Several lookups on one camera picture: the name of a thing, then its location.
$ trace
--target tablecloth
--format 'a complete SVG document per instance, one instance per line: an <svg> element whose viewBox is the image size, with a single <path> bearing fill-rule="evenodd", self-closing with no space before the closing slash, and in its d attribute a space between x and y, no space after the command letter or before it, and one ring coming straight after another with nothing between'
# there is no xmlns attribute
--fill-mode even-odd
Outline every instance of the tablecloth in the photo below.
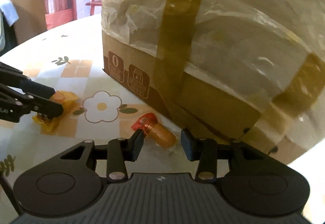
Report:
<svg viewBox="0 0 325 224"><path fill-rule="evenodd" d="M24 115L19 123L0 120L0 166L11 185L29 168L87 139L107 144L118 137L129 138L131 125L142 115L153 112L160 123L178 138L178 144L163 149L146 139L136 162L126 162L132 172L170 173L195 172L197 163L187 161L179 143L180 128L112 80L103 69L100 15L90 16L56 27L38 35L0 58L1 62L23 70L33 81L67 90L79 96L77 106L60 122L57 130L48 133L32 121L35 113ZM311 184L311 197L304 214L315 224L325 220L324 162L312 164L313 157L324 160L319 143L291 166ZM218 164L219 176L227 172L226 161ZM99 161L96 172L105 176L106 161ZM0 188L0 223L17 217Z"/></svg>

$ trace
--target yellow candy wrapper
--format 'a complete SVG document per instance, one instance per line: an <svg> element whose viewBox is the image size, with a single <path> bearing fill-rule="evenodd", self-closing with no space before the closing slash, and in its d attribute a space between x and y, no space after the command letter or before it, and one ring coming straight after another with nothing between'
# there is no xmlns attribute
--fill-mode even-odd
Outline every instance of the yellow candy wrapper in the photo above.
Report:
<svg viewBox="0 0 325 224"><path fill-rule="evenodd" d="M63 114L60 117L48 119L46 116L38 113L36 116L33 116L33 121L41 124L45 131L52 132L59 125L60 120L74 107L77 99L78 96L76 94L59 90L50 97L50 100L62 104Z"/></svg>

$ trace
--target screw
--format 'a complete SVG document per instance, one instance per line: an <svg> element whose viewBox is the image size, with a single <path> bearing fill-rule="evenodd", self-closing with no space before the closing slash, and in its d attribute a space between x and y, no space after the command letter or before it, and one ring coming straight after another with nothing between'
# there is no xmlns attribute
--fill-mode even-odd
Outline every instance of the screw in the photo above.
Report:
<svg viewBox="0 0 325 224"><path fill-rule="evenodd" d="M122 180L125 177L125 174L122 172L113 172L113 173L110 173L108 176L110 179L113 179L113 180Z"/></svg>
<svg viewBox="0 0 325 224"><path fill-rule="evenodd" d="M202 180L211 180L214 178L215 175L211 172L201 172L201 173L199 173L198 176Z"/></svg>

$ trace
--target brown square label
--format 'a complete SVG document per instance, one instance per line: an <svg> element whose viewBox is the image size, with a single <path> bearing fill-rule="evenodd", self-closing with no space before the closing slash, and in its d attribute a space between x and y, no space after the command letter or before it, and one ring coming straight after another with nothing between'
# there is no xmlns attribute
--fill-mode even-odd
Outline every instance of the brown square label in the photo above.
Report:
<svg viewBox="0 0 325 224"><path fill-rule="evenodd" d="M108 70L111 76L124 82L124 61L111 51L108 51Z"/></svg>
<svg viewBox="0 0 325 224"><path fill-rule="evenodd" d="M149 94L150 77L134 65L129 66L129 88L140 97L146 99Z"/></svg>

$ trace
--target white cloth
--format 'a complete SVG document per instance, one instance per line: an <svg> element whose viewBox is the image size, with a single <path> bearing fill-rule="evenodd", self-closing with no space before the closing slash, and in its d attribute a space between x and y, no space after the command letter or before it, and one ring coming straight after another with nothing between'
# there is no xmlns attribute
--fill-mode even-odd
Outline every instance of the white cloth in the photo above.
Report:
<svg viewBox="0 0 325 224"><path fill-rule="evenodd" d="M0 10L9 26L12 26L19 19L18 13L11 0L0 0Z"/></svg>

